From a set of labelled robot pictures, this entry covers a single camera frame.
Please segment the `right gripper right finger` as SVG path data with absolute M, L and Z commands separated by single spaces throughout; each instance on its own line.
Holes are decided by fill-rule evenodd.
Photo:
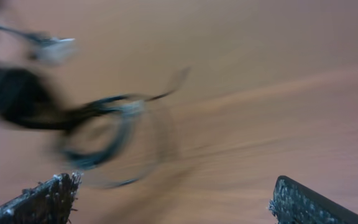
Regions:
M 281 175 L 268 210 L 278 224 L 358 224 L 358 214 Z

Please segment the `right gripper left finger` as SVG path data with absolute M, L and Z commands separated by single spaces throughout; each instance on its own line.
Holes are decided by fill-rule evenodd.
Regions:
M 67 224 L 81 173 L 54 175 L 0 206 L 0 224 Z

